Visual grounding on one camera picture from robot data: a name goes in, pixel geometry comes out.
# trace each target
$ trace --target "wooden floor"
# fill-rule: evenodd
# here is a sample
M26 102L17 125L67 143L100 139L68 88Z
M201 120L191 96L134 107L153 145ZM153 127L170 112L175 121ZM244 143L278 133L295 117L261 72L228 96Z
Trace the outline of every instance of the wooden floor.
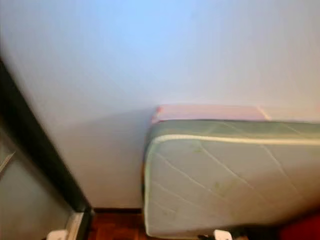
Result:
M97 213L88 240L146 240L142 215L138 213Z

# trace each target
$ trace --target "dark door frame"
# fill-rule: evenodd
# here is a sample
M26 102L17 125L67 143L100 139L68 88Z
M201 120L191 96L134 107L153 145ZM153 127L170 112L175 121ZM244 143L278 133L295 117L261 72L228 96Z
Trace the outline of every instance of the dark door frame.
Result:
M84 212L81 228L90 223L92 207L36 120L0 59L0 120L75 212Z

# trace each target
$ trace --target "stacked mattress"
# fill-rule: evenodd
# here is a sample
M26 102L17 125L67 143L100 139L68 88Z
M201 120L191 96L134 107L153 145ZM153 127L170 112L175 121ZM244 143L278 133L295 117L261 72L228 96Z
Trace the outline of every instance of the stacked mattress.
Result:
M320 124L185 116L153 118L144 168L149 236L194 239L320 206Z

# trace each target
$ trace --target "red object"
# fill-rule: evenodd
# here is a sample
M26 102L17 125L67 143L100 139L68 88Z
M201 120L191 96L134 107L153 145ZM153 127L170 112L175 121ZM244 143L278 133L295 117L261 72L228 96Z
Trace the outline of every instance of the red object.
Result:
M320 240L320 213L284 227L280 240Z

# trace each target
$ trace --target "mattress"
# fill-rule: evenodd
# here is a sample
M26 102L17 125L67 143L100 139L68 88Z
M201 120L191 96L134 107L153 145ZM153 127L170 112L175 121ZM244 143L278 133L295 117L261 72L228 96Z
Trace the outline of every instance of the mattress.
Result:
M156 122L144 157L149 236L195 239L320 206L320 124Z

